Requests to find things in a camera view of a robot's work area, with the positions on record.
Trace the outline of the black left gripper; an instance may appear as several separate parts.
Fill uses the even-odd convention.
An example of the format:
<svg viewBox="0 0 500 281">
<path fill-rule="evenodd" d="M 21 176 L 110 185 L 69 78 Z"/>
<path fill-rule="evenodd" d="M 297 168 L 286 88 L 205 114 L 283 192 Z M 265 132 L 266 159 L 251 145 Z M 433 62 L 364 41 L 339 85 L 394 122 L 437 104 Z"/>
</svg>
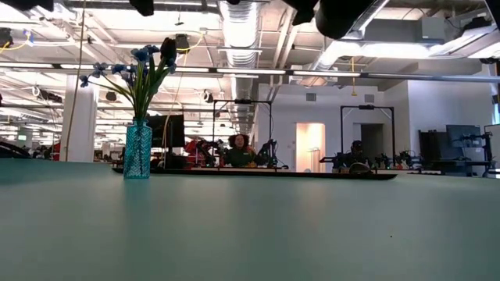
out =
<svg viewBox="0 0 500 281">
<path fill-rule="evenodd" d="M 142 15 L 152 16 L 155 11 L 154 0 L 130 0 L 130 4 Z"/>
</svg>

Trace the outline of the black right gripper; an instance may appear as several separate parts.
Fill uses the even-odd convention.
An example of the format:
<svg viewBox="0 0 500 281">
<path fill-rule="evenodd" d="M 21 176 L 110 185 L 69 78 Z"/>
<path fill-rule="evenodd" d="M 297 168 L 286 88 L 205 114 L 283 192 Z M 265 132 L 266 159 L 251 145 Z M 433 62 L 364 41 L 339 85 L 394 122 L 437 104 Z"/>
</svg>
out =
<svg viewBox="0 0 500 281">
<path fill-rule="evenodd" d="M 315 16 L 314 8 L 319 0 L 284 0 L 295 11 L 295 18 L 292 25 L 297 26 L 303 23 L 309 23 Z"/>
</svg>

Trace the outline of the black artificial tulip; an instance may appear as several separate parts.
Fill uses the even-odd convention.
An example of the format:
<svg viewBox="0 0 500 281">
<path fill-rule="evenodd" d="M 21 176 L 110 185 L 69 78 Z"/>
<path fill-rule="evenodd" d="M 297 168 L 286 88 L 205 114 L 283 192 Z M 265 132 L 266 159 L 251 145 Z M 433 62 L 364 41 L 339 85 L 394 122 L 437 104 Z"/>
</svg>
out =
<svg viewBox="0 0 500 281">
<path fill-rule="evenodd" d="M 148 101 L 151 102 L 158 93 L 159 87 L 169 74 L 174 74 L 177 68 L 177 44 L 174 39 L 166 37 L 159 48 L 160 62 L 157 66 L 154 59 L 150 60 L 150 89 Z"/>
</svg>

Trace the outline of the blue textured glass vase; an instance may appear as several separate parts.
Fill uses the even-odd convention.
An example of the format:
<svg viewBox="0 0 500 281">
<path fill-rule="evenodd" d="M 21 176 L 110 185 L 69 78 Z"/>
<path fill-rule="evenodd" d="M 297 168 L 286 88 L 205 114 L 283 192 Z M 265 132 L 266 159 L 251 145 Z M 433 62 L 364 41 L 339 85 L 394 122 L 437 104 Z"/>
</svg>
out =
<svg viewBox="0 0 500 281">
<path fill-rule="evenodd" d="M 152 148 L 152 128 L 146 119 L 133 119 L 127 127 L 126 147 L 123 157 L 125 179 L 148 179 Z"/>
</svg>

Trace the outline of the ceiling light strip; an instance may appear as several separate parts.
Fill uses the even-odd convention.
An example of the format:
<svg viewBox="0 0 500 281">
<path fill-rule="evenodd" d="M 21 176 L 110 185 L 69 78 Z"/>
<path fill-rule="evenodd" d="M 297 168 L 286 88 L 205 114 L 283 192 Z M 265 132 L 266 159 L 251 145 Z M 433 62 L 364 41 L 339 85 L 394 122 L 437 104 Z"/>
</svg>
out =
<svg viewBox="0 0 500 281">
<path fill-rule="evenodd" d="M 217 68 L 217 73 L 245 74 L 245 75 L 286 75 L 287 70 L 282 69 L 238 69 L 238 68 Z"/>
<path fill-rule="evenodd" d="M 78 70 L 79 68 L 81 70 L 94 70 L 95 69 L 95 65 L 93 64 L 83 64 L 83 65 L 77 65 L 77 64 L 60 64 L 59 65 L 61 67 L 61 69 L 75 69 L 75 70 Z M 107 67 L 105 68 L 106 70 L 111 70 L 114 66 L 116 65 L 107 65 Z"/>
<path fill-rule="evenodd" d="M 210 73 L 212 69 L 210 68 L 202 68 L 202 67 L 184 67 L 178 66 L 176 68 L 170 67 L 161 70 L 162 72 L 167 71 L 168 73 Z"/>
<path fill-rule="evenodd" d="M 305 71 L 305 70 L 293 70 L 292 76 L 322 76 L 322 77 L 361 77 L 361 73 L 353 72 L 338 72 L 338 71 Z"/>
<path fill-rule="evenodd" d="M 52 69 L 52 64 L 29 62 L 0 62 L 2 68 Z"/>
</svg>

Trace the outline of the grey ceiling air unit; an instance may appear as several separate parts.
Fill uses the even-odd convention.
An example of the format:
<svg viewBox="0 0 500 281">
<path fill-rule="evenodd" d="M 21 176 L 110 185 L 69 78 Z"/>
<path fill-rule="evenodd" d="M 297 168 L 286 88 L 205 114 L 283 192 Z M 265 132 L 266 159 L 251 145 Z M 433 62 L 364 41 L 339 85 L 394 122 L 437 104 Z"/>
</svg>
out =
<svg viewBox="0 0 500 281">
<path fill-rule="evenodd" d="M 420 20 L 372 20 L 364 32 L 364 41 L 442 44 L 446 40 L 441 18 Z"/>
</svg>

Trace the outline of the white pillar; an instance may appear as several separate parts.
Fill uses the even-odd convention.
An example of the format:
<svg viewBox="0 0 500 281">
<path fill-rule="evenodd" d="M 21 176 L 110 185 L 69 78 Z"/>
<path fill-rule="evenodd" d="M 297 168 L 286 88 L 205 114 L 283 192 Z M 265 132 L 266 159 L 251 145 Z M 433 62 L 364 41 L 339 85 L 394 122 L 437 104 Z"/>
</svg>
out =
<svg viewBox="0 0 500 281">
<path fill-rule="evenodd" d="M 63 102 L 61 162 L 93 162 L 99 86 L 80 87 L 76 75 L 66 76 Z"/>
</svg>

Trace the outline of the black monitor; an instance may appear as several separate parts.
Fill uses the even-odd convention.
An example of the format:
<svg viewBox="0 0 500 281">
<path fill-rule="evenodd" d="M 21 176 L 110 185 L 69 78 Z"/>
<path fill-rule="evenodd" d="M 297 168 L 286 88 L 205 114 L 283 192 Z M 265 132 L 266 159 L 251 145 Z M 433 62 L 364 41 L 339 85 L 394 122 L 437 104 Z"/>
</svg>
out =
<svg viewBox="0 0 500 281">
<path fill-rule="evenodd" d="M 185 144 L 184 116 L 148 116 L 153 148 L 182 148 Z"/>
</svg>

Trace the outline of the person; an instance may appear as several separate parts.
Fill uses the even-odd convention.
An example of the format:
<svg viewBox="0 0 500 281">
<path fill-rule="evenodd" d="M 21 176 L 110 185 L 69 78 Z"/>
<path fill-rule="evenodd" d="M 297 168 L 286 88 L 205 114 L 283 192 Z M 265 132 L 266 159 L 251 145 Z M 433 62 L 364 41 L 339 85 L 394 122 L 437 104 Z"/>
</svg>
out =
<svg viewBox="0 0 500 281">
<path fill-rule="evenodd" d="M 351 144 L 350 159 L 353 162 L 366 163 L 366 156 L 363 152 L 363 143 L 360 140 L 354 140 Z"/>
<path fill-rule="evenodd" d="M 249 136 L 236 134 L 229 137 L 230 149 L 224 155 L 224 165 L 233 168 L 247 167 L 254 162 L 256 153 L 250 146 Z"/>
</svg>

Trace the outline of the black cabinet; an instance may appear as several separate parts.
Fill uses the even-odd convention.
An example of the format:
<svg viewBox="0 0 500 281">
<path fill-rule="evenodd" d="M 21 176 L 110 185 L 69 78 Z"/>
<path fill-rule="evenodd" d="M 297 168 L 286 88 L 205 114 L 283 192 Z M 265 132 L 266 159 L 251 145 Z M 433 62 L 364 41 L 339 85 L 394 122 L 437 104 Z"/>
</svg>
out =
<svg viewBox="0 0 500 281">
<path fill-rule="evenodd" d="M 445 156 L 448 146 L 448 135 L 446 132 L 436 130 L 419 131 L 420 156 L 425 162 L 441 160 Z"/>
</svg>

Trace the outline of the dark desk monitor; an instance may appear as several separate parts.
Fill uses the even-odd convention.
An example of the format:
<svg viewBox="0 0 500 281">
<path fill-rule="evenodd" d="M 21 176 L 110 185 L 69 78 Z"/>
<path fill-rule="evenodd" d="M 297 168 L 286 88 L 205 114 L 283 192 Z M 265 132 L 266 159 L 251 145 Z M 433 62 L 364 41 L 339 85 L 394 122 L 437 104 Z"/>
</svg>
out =
<svg viewBox="0 0 500 281">
<path fill-rule="evenodd" d="M 448 141 L 454 148 L 480 148 L 481 130 L 474 125 L 447 125 Z"/>
</svg>

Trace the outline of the white board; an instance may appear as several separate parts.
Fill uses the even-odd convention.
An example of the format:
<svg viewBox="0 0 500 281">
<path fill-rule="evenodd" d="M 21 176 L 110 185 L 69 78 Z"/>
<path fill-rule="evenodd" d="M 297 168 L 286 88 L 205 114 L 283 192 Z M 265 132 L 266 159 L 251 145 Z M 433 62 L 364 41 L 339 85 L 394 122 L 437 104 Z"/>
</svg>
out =
<svg viewBox="0 0 500 281">
<path fill-rule="evenodd" d="M 492 157 L 496 161 L 500 161 L 500 124 L 486 125 L 484 132 L 489 133 L 491 142 Z"/>
</svg>

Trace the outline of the green table mat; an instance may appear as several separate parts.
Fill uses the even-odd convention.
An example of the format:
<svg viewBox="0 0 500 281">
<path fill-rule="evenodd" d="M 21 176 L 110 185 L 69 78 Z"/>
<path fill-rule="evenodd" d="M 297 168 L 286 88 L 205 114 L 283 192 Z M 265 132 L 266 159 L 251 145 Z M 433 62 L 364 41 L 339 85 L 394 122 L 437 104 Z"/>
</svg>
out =
<svg viewBox="0 0 500 281">
<path fill-rule="evenodd" d="M 0 281 L 500 281 L 500 180 L 0 160 Z"/>
</svg>

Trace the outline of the black metal frame stand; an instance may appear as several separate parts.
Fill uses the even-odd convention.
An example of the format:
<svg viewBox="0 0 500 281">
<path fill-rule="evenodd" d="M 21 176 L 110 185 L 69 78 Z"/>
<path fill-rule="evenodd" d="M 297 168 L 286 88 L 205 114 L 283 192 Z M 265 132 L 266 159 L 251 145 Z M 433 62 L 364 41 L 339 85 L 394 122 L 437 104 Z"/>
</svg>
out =
<svg viewBox="0 0 500 281">
<path fill-rule="evenodd" d="M 271 101 L 260 101 L 245 98 L 238 98 L 234 100 L 229 99 L 214 99 L 212 103 L 212 141 L 216 138 L 216 118 L 219 112 L 222 112 L 223 108 L 227 105 L 235 105 L 235 113 L 243 113 L 245 115 L 244 120 L 241 121 L 239 117 L 236 117 L 236 124 L 243 125 L 243 131 L 235 130 L 236 133 L 247 134 L 250 138 L 253 138 L 255 132 L 256 121 L 249 121 L 249 117 L 257 116 L 257 111 L 259 109 L 259 104 L 265 104 L 264 108 L 267 109 L 267 115 L 269 117 L 269 140 L 273 139 L 273 114 L 272 114 L 272 102 Z"/>
<path fill-rule="evenodd" d="M 378 109 L 382 113 L 384 113 L 391 121 L 391 146 L 392 146 L 392 161 L 393 165 L 395 165 L 396 161 L 396 146 L 395 146 L 395 108 L 391 106 L 375 106 L 375 105 L 341 105 L 340 106 L 340 136 L 341 136 L 341 153 L 344 153 L 344 120 L 348 116 L 349 113 L 344 114 L 344 110 L 346 108 L 350 108 L 351 112 L 354 108 L 358 110 L 375 110 Z M 385 109 L 390 111 L 390 115 L 385 112 Z"/>
</svg>

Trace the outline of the black aluminium table frame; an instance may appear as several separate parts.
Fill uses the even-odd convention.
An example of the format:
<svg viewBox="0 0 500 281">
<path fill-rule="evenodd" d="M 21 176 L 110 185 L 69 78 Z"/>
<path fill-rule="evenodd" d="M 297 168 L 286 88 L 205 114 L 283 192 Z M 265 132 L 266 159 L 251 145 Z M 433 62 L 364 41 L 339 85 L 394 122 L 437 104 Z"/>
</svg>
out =
<svg viewBox="0 0 500 281">
<path fill-rule="evenodd" d="M 287 169 L 264 168 L 193 168 L 193 169 L 152 169 L 150 175 L 186 175 L 186 176 L 261 176 L 290 177 L 332 180 L 392 180 L 397 174 L 378 173 L 297 173 Z"/>
</svg>

